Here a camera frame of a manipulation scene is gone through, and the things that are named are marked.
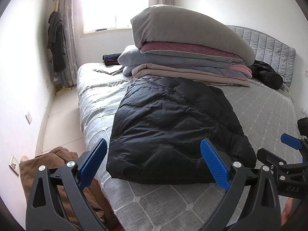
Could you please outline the person's bare hand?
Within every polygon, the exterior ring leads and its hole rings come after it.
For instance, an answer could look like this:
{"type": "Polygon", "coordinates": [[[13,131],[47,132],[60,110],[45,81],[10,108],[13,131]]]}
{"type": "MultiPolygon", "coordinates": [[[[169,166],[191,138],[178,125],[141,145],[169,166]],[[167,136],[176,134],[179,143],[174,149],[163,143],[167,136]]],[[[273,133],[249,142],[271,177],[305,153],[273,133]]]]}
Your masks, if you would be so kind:
{"type": "Polygon", "coordinates": [[[293,214],[294,212],[294,198],[289,198],[286,203],[285,203],[285,208],[282,211],[281,214],[281,225],[284,226],[288,219],[290,218],[290,216],[293,214]]]}

